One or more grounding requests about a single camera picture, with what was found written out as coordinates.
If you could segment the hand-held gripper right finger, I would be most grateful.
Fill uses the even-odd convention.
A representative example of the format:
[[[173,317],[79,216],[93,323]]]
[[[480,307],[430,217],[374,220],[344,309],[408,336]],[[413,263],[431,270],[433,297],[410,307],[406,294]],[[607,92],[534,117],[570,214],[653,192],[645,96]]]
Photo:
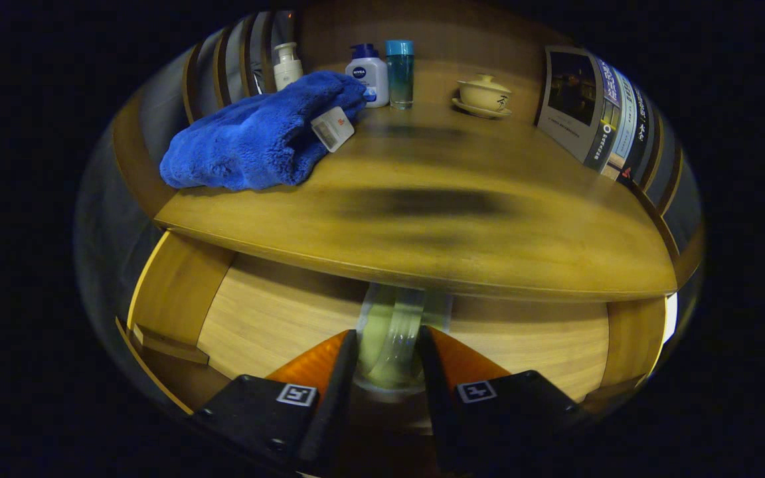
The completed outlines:
[[[585,426],[585,409],[540,372],[509,372],[425,325],[416,352],[443,472],[522,472]]]

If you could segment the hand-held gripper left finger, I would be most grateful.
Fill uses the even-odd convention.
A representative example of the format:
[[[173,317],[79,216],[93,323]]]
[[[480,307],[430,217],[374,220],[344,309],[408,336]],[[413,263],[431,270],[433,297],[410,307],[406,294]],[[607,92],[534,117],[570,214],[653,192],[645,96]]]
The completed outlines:
[[[198,430],[264,469],[330,469],[358,360],[348,329],[264,378],[242,374],[193,414]]]

